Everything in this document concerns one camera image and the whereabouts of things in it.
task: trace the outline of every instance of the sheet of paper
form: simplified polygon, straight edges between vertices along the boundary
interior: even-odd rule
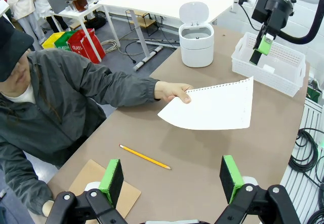
[[[243,129],[250,126],[253,77],[187,93],[191,97],[189,104],[176,97],[158,116],[174,126],[191,130]]]
[[[90,182],[101,181],[106,169],[100,166],[93,160],[88,160],[83,169],[80,171],[78,176],[71,184],[69,191],[74,193],[76,196],[83,193],[86,186]],[[120,195],[117,202],[116,209],[123,218],[127,216],[135,202],[141,195],[141,191],[131,186],[127,182],[123,182],[123,186],[120,191]],[[87,224],[97,224],[96,220],[87,221]]]

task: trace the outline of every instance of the brown table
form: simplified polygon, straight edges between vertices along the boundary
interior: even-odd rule
[[[152,77],[197,88],[242,80],[243,76],[231,71],[230,58],[241,37],[215,27],[214,62],[210,66],[186,67],[178,49]],[[67,161],[49,186],[57,195],[70,187],[89,159],[107,166],[110,159],[120,158],[125,180],[142,191],[127,216],[129,223],[196,218],[214,223],[227,205],[219,179],[222,155],[233,155],[241,174],[255,177],[264,189],[280,183],[299,129],[306,89],[307,76],[294,98],[255,82],[251,126],[240,130],[176,128],[157,116],[166,104],[163,101],[120,108]],[[118,147],[120,143],[172,170],[130,154]],[[259,222],[248,217],[246,223]]]

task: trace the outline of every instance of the metal table leg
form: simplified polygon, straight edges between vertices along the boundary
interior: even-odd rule
[[[154,51],[152,51],[150,53],[148,51],[147,45],[145,43],[145,39],[144,39],[142,30],[141,30],[141,27],[139,26],[138,21],[136,19],[134,10],[130,10],[130,14],[131,14],[132,20],[134,22],[134,26],[135,26],[135,29],[136,29],[137,36],[138,36],[138,38],[140,40],[140,43],[142,45],[142,48],[143,48],[143,51],[144,51],[144,54],[145,54],[145,58],[141,62],[139,62],[138,64],[136,64],[133,67],[133,70],[137,71],[140,67],[142,67],[144,65],[144,63],[148,62],[149,59],[151,59],[155,54],[157,54],[159,51],[161,51],[163,46],[157,47]]]
[[[105,14],[106,14],[107,21],[108,21],[108,23],[109,23],[109,26],[110,26],[111,32],[112,32],[112,34],[113,34],[113,37],[115,38],[115,41],[116,41],[117,45],[120,47],[120,42],[119,42],[119,39],[118,39],[118,37],[117,37],[116,31],[115,31],[115,27],[113,27],[113,24],[112,24],[111,18],[110,18],[110,16],[109,16],[108,8],[107,8],[106,5],[104,5],[103,8],[105,9]]]
[[[56,21],[54,15],[51,15],[51,17],[52,17],[52,19],[53,19],[53,21],[54,21],[54,23],[55,23],[57,29],[59,30],[59,32],[62,32],[61,27],[60,27],[59,24],[57,23],[57,21]]]
[[[87,36],[87,38],[88,38],[88,40],[89,40],[89,42],[90,42],[90,45],[91,45],[93,51],[95,52],[95,54],[96,54],[96,56],[97,56],[99,62],[101,62],[101,57],[100,57],[100,55],[99,55],[99,53],[98,53],[98,51],[97,51],[97,49],[96,49],[96,47],[95,47],[95,45],[94,45],[94,43],[93,43],[93,41],[92,41],[92,39],[91,39],[91,37],[90,37],[88,31],[87,31],[87,28],[86,28],[85,24],[83,23],[83,21],[82,21],[81,18],[79,18],[78,21],[80,22],[81,27],[82,27],[83,31],[85,32],[85,34],[86,34],[86,36]]]

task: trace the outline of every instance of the small white bin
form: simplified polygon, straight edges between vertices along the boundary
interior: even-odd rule
[[[256,66],[250,63],[256,38],[247,32],[239,40],[232,54],[232,71],[246,77],[253,76],[255,81],[293,97],[303,86],[305,54],[273,42],[268,56],[262,55]]]

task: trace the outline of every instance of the white paper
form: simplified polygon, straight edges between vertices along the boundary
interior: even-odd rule
[[[244,129],[250,126],[253,77],[239,82],[188,90],[185,104],[174,98],[158,116],[168,123],[192,130]]]

